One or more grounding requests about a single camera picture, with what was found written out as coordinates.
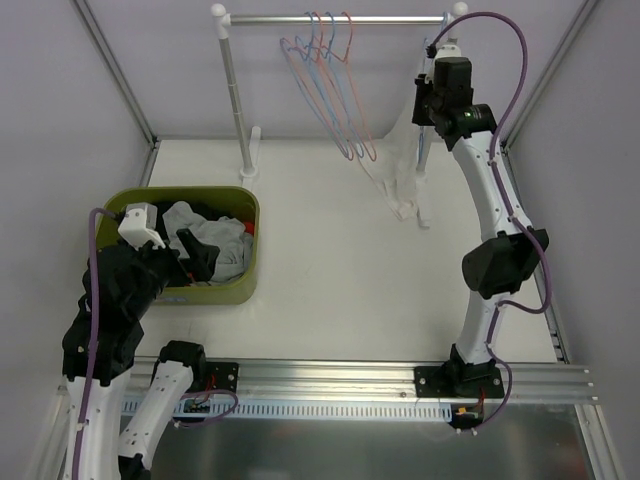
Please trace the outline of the white tank top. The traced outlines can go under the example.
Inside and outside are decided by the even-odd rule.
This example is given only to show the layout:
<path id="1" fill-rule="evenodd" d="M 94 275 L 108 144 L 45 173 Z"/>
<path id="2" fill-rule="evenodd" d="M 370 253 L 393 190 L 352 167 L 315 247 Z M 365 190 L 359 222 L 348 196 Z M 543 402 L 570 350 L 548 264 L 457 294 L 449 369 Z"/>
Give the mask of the white tank top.
<path id="1" fill-rule="evenodd" d="M 415 219 L 422 229 L 432 223 L 427 159 L 434 142 L 433 127 L 412 122 L 415 94 L 410 93 L 393 128 L 376 143 L 377 159 L 361 165 L 394 215 Z"/>

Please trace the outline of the grey tank top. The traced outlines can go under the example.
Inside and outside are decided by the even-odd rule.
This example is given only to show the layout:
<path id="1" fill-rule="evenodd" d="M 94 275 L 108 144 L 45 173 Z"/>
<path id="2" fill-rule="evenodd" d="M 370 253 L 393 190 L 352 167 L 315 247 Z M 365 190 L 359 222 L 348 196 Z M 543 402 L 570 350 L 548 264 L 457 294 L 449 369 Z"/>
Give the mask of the grey tank top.
<path id="1" fill-rule="evenodd" d="M 197 283 L 226 284 L 246 273 L 254 239 L 245 231 L 241 221 L 227 217 L 217 221 L 193 221 L 174 216 L 171 212 L 161 215 L 158 232 L 168 242 L 169 248 L 178 252 L 180 261 L 187 258 L 176 234 L 183 228 L 188 228 L 201 243 L 220 248 L 213 278 L 209 282 Z"/>

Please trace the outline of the red tank top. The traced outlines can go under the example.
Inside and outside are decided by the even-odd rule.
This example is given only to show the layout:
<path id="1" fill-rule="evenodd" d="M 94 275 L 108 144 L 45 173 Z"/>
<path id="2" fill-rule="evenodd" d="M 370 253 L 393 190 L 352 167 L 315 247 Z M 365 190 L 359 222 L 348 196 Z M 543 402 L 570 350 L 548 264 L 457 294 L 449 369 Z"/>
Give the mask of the red tank top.
<path id="1" fill-rule="evenodd" d="M 256 225 L 253 222 L 249 222 L 249 221 L 245 221 L 243 223 L 244 227 L 245 227 L 245 231 L 251 235 L 251 236 L 255 236 L 256 235 Z"/>

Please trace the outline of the black tank top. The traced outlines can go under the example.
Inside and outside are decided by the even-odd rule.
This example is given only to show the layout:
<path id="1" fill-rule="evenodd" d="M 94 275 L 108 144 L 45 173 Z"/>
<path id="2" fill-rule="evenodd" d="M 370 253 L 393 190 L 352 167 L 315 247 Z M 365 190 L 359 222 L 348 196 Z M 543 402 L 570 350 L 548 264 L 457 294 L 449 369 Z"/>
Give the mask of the black tank top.
<path id="1" fill-rule="evenodd" d="M 204 202 L 188 202 L 186 200 L 158 201 L 154 202 L 153 205 L 158 209 L 159 216 L 171 212 L 174 216 L 193 221 L 199 221 L 200 219 L 217 221 L 222 217 L 234 217 L 230 210 Z"/>

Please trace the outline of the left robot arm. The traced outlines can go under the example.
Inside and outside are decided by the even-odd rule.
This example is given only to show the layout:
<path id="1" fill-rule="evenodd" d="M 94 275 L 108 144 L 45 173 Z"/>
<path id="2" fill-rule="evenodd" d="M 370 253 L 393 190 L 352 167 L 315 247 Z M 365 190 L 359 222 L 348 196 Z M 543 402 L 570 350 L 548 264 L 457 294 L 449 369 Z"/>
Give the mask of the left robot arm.
<path id="1" fill-rule="evenodd" d="M 64 335 L 62 372 L 74 415 L 68 434 L 67 479 L 148 479 L 157 447 L 180 400 L 205 395 L 211 376 L 202 345 L 172 340 L 159 353 L 151 384 L 126 428 L 119 417 L 141 319 L 174 280 L 185 276 L 175 251 L 120 241 L 92 246 L 85 293 Z"/>

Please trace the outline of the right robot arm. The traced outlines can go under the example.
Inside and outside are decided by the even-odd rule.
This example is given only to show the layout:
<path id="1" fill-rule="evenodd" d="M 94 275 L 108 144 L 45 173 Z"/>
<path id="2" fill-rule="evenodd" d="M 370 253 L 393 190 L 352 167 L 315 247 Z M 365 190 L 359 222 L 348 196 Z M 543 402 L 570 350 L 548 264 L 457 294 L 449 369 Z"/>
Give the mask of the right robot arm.
<path id="1" fill-rule="evenodd" d="M 493 343 L 505 307 L 513 304 L 549 245 L 547 231 L 534 228 L 518 205 L 496 150 L 497 123 L 488 105 L 474 102 L 471 77 L 469 59 L 441 57 L 430 74 L 415 81 L 412 120 L 434 128 L 453 154 L 471 192 L 481 238 L 462 259 L 470 290 L 462 331 L 442 365 L 415 368 L 419 398 L 503 397 Z"/>

